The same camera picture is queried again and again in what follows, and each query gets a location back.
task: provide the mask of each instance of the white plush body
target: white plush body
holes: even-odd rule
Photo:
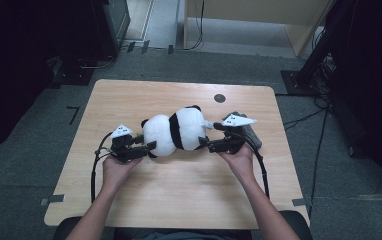
[[[198,106],[186,107],[170,118],[156,115],[142,122],[144,144],[156,141],[156,148],[150,153],[164,157],[176,148],[193,151],[200,147],[199,137],[206,138],[206,121]]]
[[[150,152],[155,156],[165,157],[172,154],[176,147],[170,135],[169,117],[156,115],[150,118],[143,126],[144,144],[156,141],[157,147]]]
[[[184,150],[192,151],[200,146],[199,137],[206,137],[205,120],[200,110],[182,108],[176,112],[179,133]]]

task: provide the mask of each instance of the wooden table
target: wooden table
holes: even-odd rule
[[[226,101],[218,103],[216,94]],[[82,216],[91,204],[90,177],[94,151],[102,138],[119,124],[142,132],[141,121],[157,114],[172,115],[182,107],[199,105],[206,120],[221,121],[238,111],[257,119],[255,133],[263,142],[260,150],[268,172],[271,200],[278,210],[296,210],[309,223],[281,116],[269,87],[172,82],[99,80],[85,109],[55,195],[64,202],[50,203],[47,225]],[[208,130],[211,140],[222,132]],[[105,146],[110,147],[108,139]],[[102,182],[98,164],[96,192]],[[260,166],[254,171],[263,187]],[[251,206],[226,162],[207,148],[177,149],[172,155],[152,160],[146,157],[131,173],[118,193],[106,223],[112,227],[256,229]]]
[[[205,0],[204,18],[284,24],[295,55],[301,56],[334,2],[335,0]],[[187,45],[187,19],[201,17],[202,3],[203,0],[185,1],[184,47]]]

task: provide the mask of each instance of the black dot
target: black dot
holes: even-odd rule
[[[225,102],[226,98],[222,94],[216,94],[215,95],[215,101],[218,103],[223,103]]]

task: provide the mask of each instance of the person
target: person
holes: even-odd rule
[[[219,155],[228,163],[233,174],[241,183],[253,209],[263,239],[299,239],[293,228],[278,212],[257,183],[253,172],[252,149],[247,144],[244,144],[236,154],[219,153]],[[104,160],[101,191],[85,215],[80,218],[79,222],[70,232],[67,239],[84,240],[101,238],[111,204],[117,192],[128,178],[132,169],[141,161],[142,158],[122,164],[111,156]]]

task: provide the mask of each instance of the black cord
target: black cord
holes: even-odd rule
[[[316,150],[315,166],[313,168],[312,193],[310,194],[310,200],[312,202],[312,205],[313,205],[313,198],[315,196],[315,187],[316,187],[316,177],[317,177],[317,171],[318,171],[319,154],[321,151],[322,140],[323,140],[323,136],[325,133],[325,124],[326,124],[327,116],[328,116],[328,110],[325,111],[325,115],[324,115],[324,119],[323,119],[323,123],[322,123],[321,136],[319,137],[318,148]],[[312,215],[312,209],[313,209],[312,205],[309,205],[309,213],[308,213],[309,219],[311,218],[311,215]]]
[[[204,16],[204,0],[203,0],[203,4],[201,5],[200,25],[198,25],[198,20],[197,20],[197,18],[196,18],[197,28],[199,29],[200,36],[199,36],[197,42],[194,44],[193,47],[191,47],[191,48],[185,48],[185,49],[182,49],[182,50],[186,50],[186,51],[194,50],[194,49],[196,49],[198,46],[200,46],[201,43],[204,44],[204,42],[203,42],[203,16]]]
[[[310,117],[313,117],[313,116],[315,116],[316,114],[318,114],[318,113],[320,113],[320,112],[322,112],[322,111],[324,111],[324,110],[325,110],[325,109],[321,109],[321,110],[318,110],[318,111],[316,111],[316,112],[314,112],[314,113],[312,113],[312,114],[309,114],[309,115],[307,115],[307,116],[305,116],[305,117],[303,117],[303,118],[300,118],[300,119],[298,119],[298,120],[294,120],[294,121],[290,121],[290,122],[286,122],[286,123],[284,123],[284,124],[283,124],[284,126],[287,125],[287,124],[294,123],[293,125],[291,125],[291,126],[285,128],[285,131],[287,131],[287,130],[290,129],[290,128],[295,127],[299,122],[301,122],[301,121],[305,121],[305,120],[309,119]]]
[[[99,68],[105,68],[107,67],[108,65],[110,65],[110,63],[112,63],[114,60],[114,56],[111,57],[111,59],[104,65],[100,65],[100,66],[93,66],[93,67],[87,67],[87,66],[80,66],[80,68],[84,68],[84,69],[99,69]]]
[[[295,97],[295,95],[288,93],[275,93],[275,97]]]
[[[319,103],[318,103],[318,99],[322,99],[322,100],[324,100],[325,102],[326,102],[326,106],[321,106],[321,105],[319,105]],[[327,98],[323,98],[322,96],[315,96],[315,98],[314,98],[314,103],[315,103],[315,105],[316,105],[316,107],[318,107],[318,108],[320,108],[320,109],[328,109],[328,106],[329,106],[329,100],[327,99]]]
[[[322,29],[322,31],[316,36],[316,39],[315,39],[315,33],[313,33],[312,35],[312,50],[316,47],[316,45],[318,45],[318,39],[324,35],[325,33],[325,28]]]
[[[97,168],[98,161],[100,161],[101,158],[109,154],[108,153],[100,157],[101,149],[103,149],[103,144],[111,134],[112,133],[110,132],[106,136],[104,136],[103,140],[101,140],[100,146],[98,146],[98,149],[95,151],[94,165],[92,166],[92,172],[91,172],[91,202],[94,202],[95,200],[95,175],[96,175],[95,169]]]
[[[228,132],[228,133],[234,137],[238,137],[241,140],[244,140],[253,149],[254,155],[256,155],[257,161],[259,162],[260,168],[262,170],[263,185],[265,187],[266,197],[268,197],[270,199],[269,184],[268,184],[268,173],[266,171],[265,164],[263,163],[263,156],[260,155],[259,150],[257,149],[256,145],[254,144],[253,141],[250,141],[249,138],[246,138],[240,134],[233,133],[233,132]]]

